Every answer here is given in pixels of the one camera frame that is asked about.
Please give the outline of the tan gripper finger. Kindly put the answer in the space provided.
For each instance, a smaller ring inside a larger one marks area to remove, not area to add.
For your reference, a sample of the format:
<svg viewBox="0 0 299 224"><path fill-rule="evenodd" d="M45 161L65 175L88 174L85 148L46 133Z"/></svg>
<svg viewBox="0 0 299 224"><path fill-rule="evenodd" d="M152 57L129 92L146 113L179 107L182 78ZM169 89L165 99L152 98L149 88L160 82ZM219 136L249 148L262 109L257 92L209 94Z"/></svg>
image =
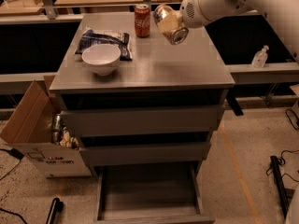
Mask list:
<svg viewBox="0 0 299 224"><path fill-rule="evenodd" d="M181 14L178 11L163 12L158 22L159 31L164 34L177 30L181 24Z"/></svg>

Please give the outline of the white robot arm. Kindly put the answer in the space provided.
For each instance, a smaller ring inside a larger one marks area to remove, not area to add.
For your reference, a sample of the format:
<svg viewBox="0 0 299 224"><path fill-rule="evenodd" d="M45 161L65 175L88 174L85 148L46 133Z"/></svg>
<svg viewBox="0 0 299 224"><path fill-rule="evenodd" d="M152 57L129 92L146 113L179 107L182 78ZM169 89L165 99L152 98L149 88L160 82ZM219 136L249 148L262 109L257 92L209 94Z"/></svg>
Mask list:
<svg viewBox="0 0 299 224"><path fill-rule="evenodd" d="M256 10L275 31L294 59L299 57L299 0L182 0L175 11L167 5L155 8L153 18L172 45L182 43L189 31L224 17Z"/></svg>

